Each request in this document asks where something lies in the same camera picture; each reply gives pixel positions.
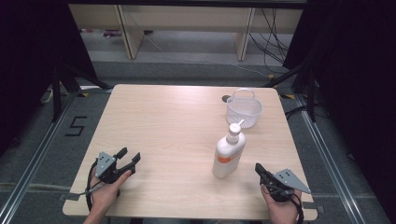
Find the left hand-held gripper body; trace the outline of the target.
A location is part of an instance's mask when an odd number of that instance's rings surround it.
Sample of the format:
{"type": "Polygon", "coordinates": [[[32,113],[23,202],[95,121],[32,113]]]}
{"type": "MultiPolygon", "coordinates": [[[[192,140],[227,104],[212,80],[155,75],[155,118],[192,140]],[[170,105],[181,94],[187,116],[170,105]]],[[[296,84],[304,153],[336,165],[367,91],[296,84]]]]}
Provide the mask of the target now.
{"type": "Polygon", "coordinates": [[[115,160],[113,156],[100,152],[97,160],[95,176],[106,184],[114,183],[126,172],[121,170],[122,167],[117,168],[118,160],[115,160]]]}

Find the white plastic basket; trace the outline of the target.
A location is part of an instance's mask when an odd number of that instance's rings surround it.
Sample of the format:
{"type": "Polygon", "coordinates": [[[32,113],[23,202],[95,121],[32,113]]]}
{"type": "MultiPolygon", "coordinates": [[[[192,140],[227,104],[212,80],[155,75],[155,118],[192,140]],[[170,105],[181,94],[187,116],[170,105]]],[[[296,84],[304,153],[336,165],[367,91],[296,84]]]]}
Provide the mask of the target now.
{"type": "Polygon", "coordinates": [[[256,97],[254,90],[249,88],[240,88],[226,100],[227,115],[229,123],[241,123],[243,129],[253,127],[259,120],[263,106],[261,101],[256,97]]]}

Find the person's left hand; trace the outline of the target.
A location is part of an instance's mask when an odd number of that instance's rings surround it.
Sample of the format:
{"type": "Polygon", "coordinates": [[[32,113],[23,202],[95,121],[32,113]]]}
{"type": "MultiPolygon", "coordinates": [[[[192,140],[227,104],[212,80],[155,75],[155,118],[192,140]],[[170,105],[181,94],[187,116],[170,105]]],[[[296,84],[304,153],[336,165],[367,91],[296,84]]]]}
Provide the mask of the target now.
{"type": "Polygon", "coordinates": [[[90,214],[103,217],[110,206],[116,201],[118,190],[121,185],[130,177],[131,172],[126,171],[112,184],[103,184],[99,189],[91,194],[92,209],[90,214]]]}

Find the dark curtain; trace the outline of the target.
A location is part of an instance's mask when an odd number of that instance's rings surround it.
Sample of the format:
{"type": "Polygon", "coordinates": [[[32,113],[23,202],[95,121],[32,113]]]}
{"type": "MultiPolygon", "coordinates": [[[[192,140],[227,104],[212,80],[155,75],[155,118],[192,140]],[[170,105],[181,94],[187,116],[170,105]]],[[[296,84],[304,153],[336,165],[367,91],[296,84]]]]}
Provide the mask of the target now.
{"type": "Polygon", "coordinates": [[[344,141],[396,224],[396,0],[304,0],[284,65],[316,53],[316,80],[344,141]]]}
{"type": "Polygon", "coordinates": [[[58,76],[96,80],[67,0],[0,0],[0,156],[58,76]]]}

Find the white pump bottle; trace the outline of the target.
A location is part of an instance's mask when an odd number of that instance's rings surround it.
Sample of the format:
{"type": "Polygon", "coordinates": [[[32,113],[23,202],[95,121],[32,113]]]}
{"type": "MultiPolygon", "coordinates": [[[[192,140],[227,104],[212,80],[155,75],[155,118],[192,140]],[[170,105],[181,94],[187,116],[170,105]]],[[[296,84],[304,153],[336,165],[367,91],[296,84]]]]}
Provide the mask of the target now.
{"type": "Polygon", "coordinates": [[[238,123],[229,125],[228,133],[216,144],[212,174],[217,178],[224,178],[238,166],[244,147],[247,143],[242,133],[242,119],[238,123]]]}

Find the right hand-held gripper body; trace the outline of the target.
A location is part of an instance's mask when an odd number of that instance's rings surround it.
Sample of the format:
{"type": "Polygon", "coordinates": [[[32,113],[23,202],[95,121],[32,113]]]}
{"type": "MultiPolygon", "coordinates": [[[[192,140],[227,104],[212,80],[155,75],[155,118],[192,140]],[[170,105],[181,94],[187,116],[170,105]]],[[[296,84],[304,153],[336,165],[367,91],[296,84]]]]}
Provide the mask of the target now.
{"type": "Polygon", "coordinates": [[[310,188],[291,169],[284,169],[272,175],[273,178],[264,178],[263,185],[278,203],[286,202],[296,189],[307,194],[311,193],[310,188]]]}

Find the beige wooden desk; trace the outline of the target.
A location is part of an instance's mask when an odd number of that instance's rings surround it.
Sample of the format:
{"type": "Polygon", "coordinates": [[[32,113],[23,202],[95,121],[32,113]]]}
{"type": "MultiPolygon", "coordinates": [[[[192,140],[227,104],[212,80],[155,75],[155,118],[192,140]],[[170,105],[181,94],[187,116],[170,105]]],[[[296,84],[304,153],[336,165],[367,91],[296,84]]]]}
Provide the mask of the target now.
{"type": "Polygon", "coordinates": [[[127,56],[136,57],[144,31],[198,31],[233,34],[236,57],[243,61],[251,33],[294,34],[300,9],[258,7],[69,6],[79,29],[119,30],[127,56]]]}

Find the black metal stand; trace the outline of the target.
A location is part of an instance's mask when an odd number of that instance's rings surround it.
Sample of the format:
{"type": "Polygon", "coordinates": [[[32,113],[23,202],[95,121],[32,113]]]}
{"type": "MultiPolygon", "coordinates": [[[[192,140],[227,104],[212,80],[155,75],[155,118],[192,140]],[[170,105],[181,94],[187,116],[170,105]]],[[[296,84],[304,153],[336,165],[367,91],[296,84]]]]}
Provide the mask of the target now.
{"type": "Polygon", "coordinates": [[[291,89],[294,93],[301,93],[303,90],[306,90],[308,116],[313,122],[315,122],[315,75],[313,67],[307,61],[303,61],[301,64],[289,70],[289,72],[280,77],[276,77],[267,84],[264,84],[263,87],[273,88],[277,84],[280,84],[293,76],[295,76],[295,79],[291,89]]]}
{"type": "Polygon", "coordinates": [[[62,114],[61,85],[64,85],[68,92],[77,93],[81,91],[76,78],[91,82],[103,90],[112,90],[113,87],[99,80],[95,72],[87,73],[67,63],[60,63],[53,68],[52,72],[52,94],[53,94],[53,118],[56,121],[62,114]]]}

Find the aluminium floor rail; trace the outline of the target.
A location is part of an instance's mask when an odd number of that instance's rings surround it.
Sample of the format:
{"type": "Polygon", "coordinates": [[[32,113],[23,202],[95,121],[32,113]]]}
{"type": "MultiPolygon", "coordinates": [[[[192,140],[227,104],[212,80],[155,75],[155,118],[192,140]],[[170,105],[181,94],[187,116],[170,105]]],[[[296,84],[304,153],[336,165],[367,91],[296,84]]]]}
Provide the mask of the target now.
{"type": "Polygon", "coordinates": [[[9,193],[7,199],[0,207],[0,224],[9,224],[18,210],[18,207],[35,177],[39,166],[49,151],[50,144],[53,142],[60,126],[63,123],[64,116],[76,96],[77,95],[75,93],[69,93],[64,98],[64,102],[61,103],[60,114],[50,123],[45,135],[40,139],[39,145],[35,148],[34,154],[29,161],[26,162],[18,181],[15,183],[0,183],[0,192],[7,190],[9,193]]]}
{"type": "Polygon", "coordinates": [[[304,111],[302,113],[305,125],[310,132],[315,145],[318,149],[318,153],[329,173],[329,176],[332,180],[334,188],[345,207],[346,213],[349,216],[349,219],[352,224],[366,224],[365,218],[363,217],[361,210],[358,206],[357,201],[351,193],[350,188],[347,185],[347,182],[343,178],[340,173],[340,169],[335,164],[335,161],[332,157],[332,154],[325,143],[324,138],[322,137],[321,132],[318,129],[318,125],[311,119],[308,115],[308,112],[304,111]]]}

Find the person's right hand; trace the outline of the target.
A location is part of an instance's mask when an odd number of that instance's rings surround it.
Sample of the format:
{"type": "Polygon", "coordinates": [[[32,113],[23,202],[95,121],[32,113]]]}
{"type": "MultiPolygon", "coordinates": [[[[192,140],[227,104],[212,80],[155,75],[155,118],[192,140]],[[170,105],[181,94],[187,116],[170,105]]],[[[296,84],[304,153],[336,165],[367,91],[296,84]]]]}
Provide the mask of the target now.
{"type": "Polygon", "coordinates": [[[267,187],[261,185],[262,197],[266,201],[269,215],[271,221],[280,220],[280,219],[288,219],[297,220],[299,217],[299,213],[297,211],[297,207],[294,205],[295,203],[300,204],[299,200],[301,199],[302,193],[299,190],[295,190],[292,195],[292,202],[287,201],[284,203],[276,202],[270,195],[267,187]]]}

